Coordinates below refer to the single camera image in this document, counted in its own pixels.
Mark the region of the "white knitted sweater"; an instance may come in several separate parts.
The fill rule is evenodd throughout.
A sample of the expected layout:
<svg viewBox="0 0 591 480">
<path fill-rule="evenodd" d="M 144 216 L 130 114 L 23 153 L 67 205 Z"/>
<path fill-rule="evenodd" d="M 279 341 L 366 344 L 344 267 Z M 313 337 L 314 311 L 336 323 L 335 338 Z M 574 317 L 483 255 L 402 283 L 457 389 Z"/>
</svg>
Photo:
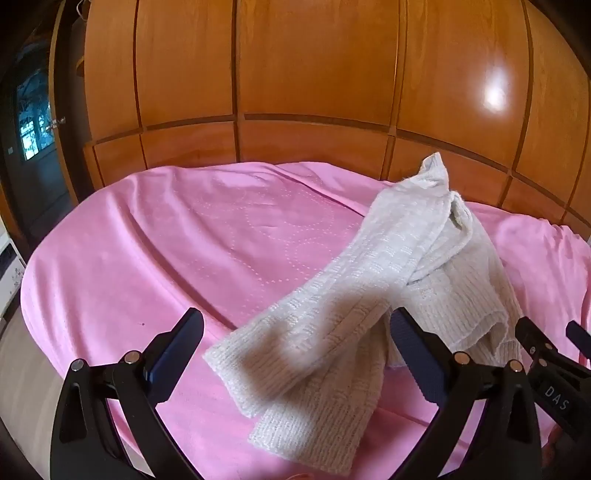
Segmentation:
<svg viewBox="0 0 591 480">
<path fill-rule="evenodd" d="M 519 357 L 514 289 L 439 154 L 377 194 L 324 270 L 205 352 L 240 413 L 256 420 L 250 443 L 348 474 L 385 370 L 403 364 L 389 331 L 398 307 L 477 362 Z"/>
</svg>

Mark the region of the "pink bed sheet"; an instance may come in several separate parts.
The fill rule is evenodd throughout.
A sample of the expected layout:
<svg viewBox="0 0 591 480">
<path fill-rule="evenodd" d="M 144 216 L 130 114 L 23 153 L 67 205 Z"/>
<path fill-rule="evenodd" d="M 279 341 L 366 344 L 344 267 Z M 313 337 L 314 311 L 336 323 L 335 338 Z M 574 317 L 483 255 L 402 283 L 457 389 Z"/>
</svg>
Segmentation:
<svg viewBox="0 0 591 480">
<path fill-rule="evenodd" d="M 72 361 L 118 361 L 169 331 L 189 307 L 205 336 L 157 411 L 206 479 L 283 479 L 314 471 L 249 444 L 239 413 L 202 353 L 300 287 L 359 230 L 381 182 L 324 163 L 161 167 L 105 187 L 67 215 L 28 262 L 21 308 L 61 377 Z M 575 361 L 565 336 L 590 331 L 590 246 L 568 227 L 470 203 L 526 316 Z M 386 370 L 382 397 L 349 479 L 387 479 L 437 407 L 406 368 Z"/>
</svg>

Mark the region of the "white appliance at left edge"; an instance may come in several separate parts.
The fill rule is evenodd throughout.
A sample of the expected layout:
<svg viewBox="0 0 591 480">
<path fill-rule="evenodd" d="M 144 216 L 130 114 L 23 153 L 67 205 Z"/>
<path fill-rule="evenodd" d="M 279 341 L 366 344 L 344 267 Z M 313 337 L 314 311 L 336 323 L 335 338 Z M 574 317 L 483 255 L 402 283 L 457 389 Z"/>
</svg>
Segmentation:
<svg viewBox="0 0 591 480">
<path fill-rule="evenodd" d="M 26 263 L 0 220 L 0 311 L 1 318 L 20 290 Z"/>
</svg>

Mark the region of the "dark door with window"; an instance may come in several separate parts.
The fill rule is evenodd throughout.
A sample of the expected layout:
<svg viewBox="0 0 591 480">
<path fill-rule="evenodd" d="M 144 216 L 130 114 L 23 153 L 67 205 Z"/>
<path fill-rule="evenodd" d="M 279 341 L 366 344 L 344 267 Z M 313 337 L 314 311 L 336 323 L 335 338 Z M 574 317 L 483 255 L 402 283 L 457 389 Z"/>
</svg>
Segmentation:
<svg viewBox="0 0 591 480">
<path fill-rule="evenodd" d="M 51 129 L 49 44 L 18 52 L 1 83 L 4 167 L 26 240 L 36 245 L 72 208 Z"/>
</svg>

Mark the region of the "wooden wardrobe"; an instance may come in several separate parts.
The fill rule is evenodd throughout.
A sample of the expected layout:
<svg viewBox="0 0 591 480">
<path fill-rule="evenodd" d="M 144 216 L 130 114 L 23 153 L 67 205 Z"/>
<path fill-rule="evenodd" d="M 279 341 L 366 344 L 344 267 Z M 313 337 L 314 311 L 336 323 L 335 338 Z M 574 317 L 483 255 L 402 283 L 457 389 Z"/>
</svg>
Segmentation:
<svg viewBox="0 0 591 480">
<path fill-rule="evenodd" d="M 590 233 L 590 76 L 531 1 L 64 1 L 50 128 L 73 201 L 139 171 L 440 152 L 467 199 Z"/>
</svg>

